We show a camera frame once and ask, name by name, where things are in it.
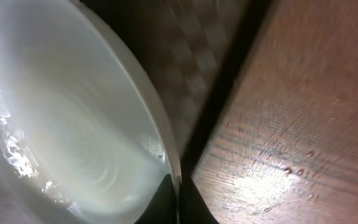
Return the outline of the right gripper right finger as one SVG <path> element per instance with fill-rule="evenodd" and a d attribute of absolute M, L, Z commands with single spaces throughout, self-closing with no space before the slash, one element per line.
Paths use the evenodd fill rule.
<path fill-rule="evenodd" d="M 218 224 L 190 176 L 181 178 L 179 217 L 181 224 Z"/>

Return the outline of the pale green plate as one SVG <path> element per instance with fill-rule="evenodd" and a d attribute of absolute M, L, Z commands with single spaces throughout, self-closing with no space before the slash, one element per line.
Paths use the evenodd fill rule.
<path fill-rule="evenodd" d="M 79 1 L 0 1 L 7 221 L 135 223 L 167 174 L 178 198 L 167 114 L 120 37 Z"/>

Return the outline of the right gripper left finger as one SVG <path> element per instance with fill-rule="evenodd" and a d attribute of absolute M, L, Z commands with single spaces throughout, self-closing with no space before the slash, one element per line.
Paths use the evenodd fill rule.
<path fill-rule="evenodd" d="M 175 224 L 177 220 L 176 199 L 171 175 L 167 174 L 135 224 Z"/>

